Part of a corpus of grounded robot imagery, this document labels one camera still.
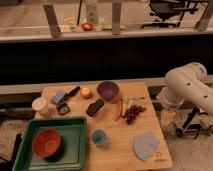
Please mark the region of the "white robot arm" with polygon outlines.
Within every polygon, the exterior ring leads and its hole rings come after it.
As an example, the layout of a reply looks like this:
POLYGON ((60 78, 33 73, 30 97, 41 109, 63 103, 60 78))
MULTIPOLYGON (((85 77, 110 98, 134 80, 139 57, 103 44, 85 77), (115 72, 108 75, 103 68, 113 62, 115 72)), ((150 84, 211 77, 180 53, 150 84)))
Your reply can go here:
POLYGON ((165 109, 178 110, 185 100, 213 116, 213 89, 204 83, 206 68, 192 62, 173 68, 165 75, 165 84, 157 99, 165 109))

